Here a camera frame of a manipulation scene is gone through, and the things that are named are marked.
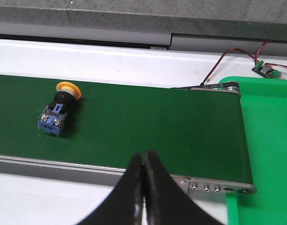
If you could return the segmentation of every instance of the blue contact block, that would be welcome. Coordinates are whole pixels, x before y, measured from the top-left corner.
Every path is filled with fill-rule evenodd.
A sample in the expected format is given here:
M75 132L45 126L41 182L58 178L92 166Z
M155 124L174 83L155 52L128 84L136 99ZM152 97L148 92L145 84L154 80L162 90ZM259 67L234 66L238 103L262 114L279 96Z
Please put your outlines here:
M39 117L38 128L58 136L67 116L67 113L60 113L62 108L61 104L56 104L53 110L46 106Z

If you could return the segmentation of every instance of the cable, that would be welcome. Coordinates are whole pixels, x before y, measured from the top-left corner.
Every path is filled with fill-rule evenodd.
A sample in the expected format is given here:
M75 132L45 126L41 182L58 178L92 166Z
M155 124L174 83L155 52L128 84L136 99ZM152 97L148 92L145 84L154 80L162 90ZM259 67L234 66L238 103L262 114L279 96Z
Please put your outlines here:
M262 43L262 45L260 46L260 48L258 49L256 55L255 55L255 65L257 64L257 58L259 56L259 54L261 53L262 49L264 48L264 46L269 42L270 40L266 40Z
M284 69L287 69L287 66L280 65L280 64L275 64L275 63L265 63L265 65L270 65L270 66L274 66L274 67L282 67Z
M218 67L219 63L222 61L222 59L231 51L239 51L242 53L247 54L249 57L251 57L252 59L254 59L255 61L258 62L258 60L255 58L255 56L251 55L250 53L247 53L246 51L240 49L240 48L230 48L227 51L225 51L222 56L220 57L220 59L218 60L218 62L214 65L214 67L211 69L211 71L208 73L208 75L205 77L205 79L203 80L203 82L201 83L201 85L204 85L204 83L207 81L207 79L210 77L210 75L213 73L213 71L216 69L216 67Z

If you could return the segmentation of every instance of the green tray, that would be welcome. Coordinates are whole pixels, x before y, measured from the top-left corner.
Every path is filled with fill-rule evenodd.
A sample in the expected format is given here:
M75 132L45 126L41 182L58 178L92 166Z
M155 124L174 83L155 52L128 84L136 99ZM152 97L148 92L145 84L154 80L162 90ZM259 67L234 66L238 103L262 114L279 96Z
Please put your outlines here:
M242 93L257 193L227 196L229 225L287 225L287 80L227 77Z

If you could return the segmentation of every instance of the bolt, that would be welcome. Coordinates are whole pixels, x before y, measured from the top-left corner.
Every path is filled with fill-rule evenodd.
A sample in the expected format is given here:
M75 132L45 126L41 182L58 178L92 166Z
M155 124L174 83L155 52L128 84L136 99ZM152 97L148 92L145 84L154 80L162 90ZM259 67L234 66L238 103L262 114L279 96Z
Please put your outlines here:
M220 193L221 192L220 187L215 187L214 192L215 193Z
M46 114L43 114L42 116L41 116L41 120L43 121L43 122L47 122L48 121L48 119L49 119L49 115L46 115Z
M248 189L243 189L243 190L240 190L239 193L242 193L242 194L250 194L252 193L251 190L248 190Z
M54 119L54 125L59 126L61 124L61 120L59 119Z
M204 185L204 191L210 191L209 189L210 189L209 185Z
M193 189L193 190L198 190L198 185L197 185L197 184L192 184L192 185L191 185L191 189Z

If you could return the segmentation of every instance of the gray countertop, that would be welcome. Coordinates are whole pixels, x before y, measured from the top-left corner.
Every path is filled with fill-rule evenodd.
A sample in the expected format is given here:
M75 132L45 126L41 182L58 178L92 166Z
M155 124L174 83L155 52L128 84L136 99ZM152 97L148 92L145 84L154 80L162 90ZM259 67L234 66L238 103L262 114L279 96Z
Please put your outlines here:
M287 0L0 0L0 23L287 41Z

